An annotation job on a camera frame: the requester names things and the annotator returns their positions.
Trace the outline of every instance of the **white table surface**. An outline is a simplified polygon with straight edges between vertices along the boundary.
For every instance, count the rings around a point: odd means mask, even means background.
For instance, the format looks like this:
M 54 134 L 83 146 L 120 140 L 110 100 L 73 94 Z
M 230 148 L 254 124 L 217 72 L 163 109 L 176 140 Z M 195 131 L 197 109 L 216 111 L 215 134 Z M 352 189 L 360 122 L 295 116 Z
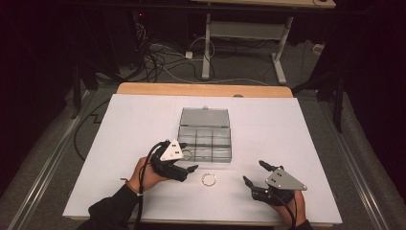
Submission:
M 281 223 L 269 206 L 251 198 L 242 180 L 246 175 L 256 186 L 265 187 L 270 172 L 259 165 L 263 160 L 283 165 L 307 186 L 304 198 L 310 222 L 342 222 L 296 99 L 120 94 L 111 99 L 63 216 L 88 218 L 88 208 L 114 195 L 124 184 L 120 178 L 132 175 L 140 157 L 156 143 L 176 138 L 183 107 L 203 106 L 228 109 L 232 162 L 197 163 L 199 168 L 186 181 L 165 181 L 147 191 L 143 220 Z M 202 184 L 204 173 L 215 173 L 217 182 L 213 187 Z

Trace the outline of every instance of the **hand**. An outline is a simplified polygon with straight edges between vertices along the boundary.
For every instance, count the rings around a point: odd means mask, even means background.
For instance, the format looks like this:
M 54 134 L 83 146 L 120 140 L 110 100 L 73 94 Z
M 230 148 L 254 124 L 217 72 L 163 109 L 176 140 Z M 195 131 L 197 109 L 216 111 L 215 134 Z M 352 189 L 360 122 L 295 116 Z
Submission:
M 292 211 L 293 216 L 295 216 L 296 209 L 297 209 L 296 226 L 299 226 L 306 221 L 305 198 L 301 191 L 295 191 L 295 199 L 296 199 L 296 204 L 295 204 L 295 200 L 292 199 L 287 204 L 287 206 Z M 275 209 L 275 211 L 278 212 L 278 214 L 282 218 L 284 224 L 286 224 L 288 227 L 290 227 L 292 225 L 292 218 L 290 217 L 289 213 L 287 212 L 287 210 L 284 206 L 271 205 L 271 207 L 273 209 Z
M 137 192 L 139 192 L 139 189 L 140 189 L 141 168 L 146 163 L 146 160 L 147 160 L 146 157 L 140 158 L 140 160 L 138 160 L 134 173 L 132 174 L 131 178 L 128 180 L 128 184 Z M 151 189 L 156 184 L 158 184 L 159 182 L 164 181 L 164 180 L 168 180 L 168 179 L 157 174 L 153 170 L 151 165 L 148 163 L 147 167 L 146 167 L 146 173 L 144 174 L 144 181 L 143 181 L 144 191 Z

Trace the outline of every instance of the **table leg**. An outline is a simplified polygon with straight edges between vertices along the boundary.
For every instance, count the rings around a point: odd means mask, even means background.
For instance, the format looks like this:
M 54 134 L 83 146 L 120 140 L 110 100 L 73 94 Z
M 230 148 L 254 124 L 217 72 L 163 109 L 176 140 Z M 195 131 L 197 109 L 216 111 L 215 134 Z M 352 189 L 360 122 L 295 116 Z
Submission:
M 280 44 L 278 47 L 278 52 L 272 54 L 272 61 L 274 62 L 275 72 L 277 73 L 278 81 L 280 84 L 286 84 L 286 78 L 284 77 L 284 73 L 282 70 L 281 65 L 281 55 L 283 52 L 284 44 L 286 43 L 287 36 L 289 35 L 290 27 L 292 25 L 293 17 L 287 18 L 286 24 L 284 26 L 284 30 L 282 33 L 282 37 L 280 39 Z
M 212 23 L 211 15 L 208 13 L 206 18 L 206 40 L 203 57 L 202 79 L 207 80 L 210 77 L 210 26 Z

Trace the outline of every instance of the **gray carpet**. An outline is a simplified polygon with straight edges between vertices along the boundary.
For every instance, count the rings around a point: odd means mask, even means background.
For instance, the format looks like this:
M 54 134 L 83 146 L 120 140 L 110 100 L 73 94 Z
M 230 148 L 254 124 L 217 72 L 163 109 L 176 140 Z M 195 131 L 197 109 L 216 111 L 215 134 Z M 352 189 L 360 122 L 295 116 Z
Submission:
M 301 44 L 296 47 L 286 47 L 282 56 L 282 66 L 286 74 L 288 86 L 292 87 L 305 81 L 311 73 L 318 58 L 311 54 L 311 47 L 312 44 L 310 43 Z M 275 44 L 268 43 L 265 48 L 241 51 L 237 54 L 232 53 L 232 56 L 228 58 L 214 56 L 212 59 L 215 73 L 213 81 L 223 81 L 219 83 L 226 84 L 257 84 L 249 81 L 254 80 L 270 85 L 278 85 L 274 69 L 269 63 L 269 50 L 275 49 Z M 223 56 L 230 55 L 230 53 L 222 53 L 220 49 L 216 51 Z M 166 56 L 167 61 L 178 58 Z M 199 64 L 200 62 L 195 63 L 197 73 L 200 73 Z M 176 78 L 195 81 L 193 69 L 189 65 L 175 67 L 170 72 Z M 158 81 L 179 82 L 173 76 L 163 73 L 158 78 Z M 249 80 L 228 81 L 235 78 Z M 90 111 L 102 102 L 108 100 L 116 92 L 117 87 L 117 83 L 101 82 L 100 89 L 94 92 L 94 97 L 89 102 L 87 111 L 84 114 L 89 114 Z M 322 103 L 317 102 L 314 92 L 311 91 L 302 92 L 297 97 L 344 222 L 343 224 L 333 226 L 332 229 L 374 229 L 375 225 L 368 213 L 368 209 L 365 208 L 357 186 L 355 186 L 356 184 L 354 184 L 351 172 L 346 165 L 342 148 L 329 124 L 330 119 L 326 116 Z M 95 111 L 95 113 L 100 114 L 98 121 L 102 120 L 102 114 L 106 108 L 107 104 Z M 26 158 L 10 187 L 0 198 L 0 229 L 7 229 L 10 225 L 42 167 L 56 148 L 58 140 L 72 123 L 70 119 L 72 112 L 73 106 L 70 104 L 49 125 Z M 378 197 L 379 205 L 382 206 L 384 215 L 389 220 L 389 228 L 406 229 L 400 218 L 405 217 L 403 216 L 405 213 L 404 205 L 392 181 L 384 173 L 381 166 L 379 168 L 379 162 L 375 158 L 371 158 L 373 151 L 351 112 L 350 103 L 347 98 L 345 98 L 345 111 L 343 114 L 343 136 L 348 142 L 351 152 L 356 154 L 354 156 L 356 161 L 363 166 L 361 172 L 367 177 L 369 184 L 373 186 L 374 195 Z M 94 122 L 94 117 L 90 117 L 80 128 L 77 141 L 79 151 L 83 156 L 89 151 L 99 126 L 97 122 Z M 25 229 L 75 229 L 80 224 L 80 221 L 64 218 L 62 212 L 69 194 L 74 188 L 82 164 L 83 162 L 74 148 L 73 139 L 70 139 L 55 174 L 53 174 L 52 180 L 36 206 L 33 215 L 27 222 Z M 212 226 L 206 227 L 206 229 L 217 228 Z

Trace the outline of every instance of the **metal rail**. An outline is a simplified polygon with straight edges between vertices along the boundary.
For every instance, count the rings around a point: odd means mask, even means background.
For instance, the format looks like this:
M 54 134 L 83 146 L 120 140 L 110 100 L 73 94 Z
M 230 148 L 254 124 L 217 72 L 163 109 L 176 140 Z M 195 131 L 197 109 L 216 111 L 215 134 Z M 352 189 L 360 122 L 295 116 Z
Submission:
M 89 106 L 94 95 L 95 92 L 93 91 L 86 91 L 84 93 L 82 99 L 84 101 L 84 106 L 82 107 L 78 117 L 75 120 L 72 120 L 71 124 L 69 125 L 63 136 L 60 138 L 58 144 L 56 145 L 56 149 L 46 161 L 44 167 L 38 175 L 38 178 L 35 180 L 33 186 L 31 187 L 19 210 L 14 216 L 14 219 L 12 220 L 8 230 L 19 230 L 26 228 L 31 216 L 36 209 L 36 206 L 38 205 L 49 183 L 51 182 L 57 166 L 59 165 L 59 162 L 65 153 L 65 147 L 71 139 L 73 131 L 78 126 L 81 118 L 84 115 L 84 112 L 86 111 L 86 108 Z
M 368 185 L 364 175 L 361 173 L 355 159 L 352 157 L 349 146 L 346 143 L 346 140 L 343 137 L 342 133 L 339 133 L 335 128 L 334 123 L 332 122 L 332 115 L 329 110 L 329 107 L 326 103 L 320 103 L 323 113 L 327 117 L 327 122 L 331 127 L 332 132 L 335 134 L 336 139 L 338 140 L 342 153 L 344 163 L 349 170 L 351 179 L 355 185 L 356 190 L 358 191 L 359 196 L 361 197 L 362 202 L 364 203 L 365 209 L 370 216 L 372 225 L 376 230 L 386 230 L 390 229 L 386 220 L 382 216 L 382 212 L 376 203 L 376 198 L 373 195 L 373 192 Z

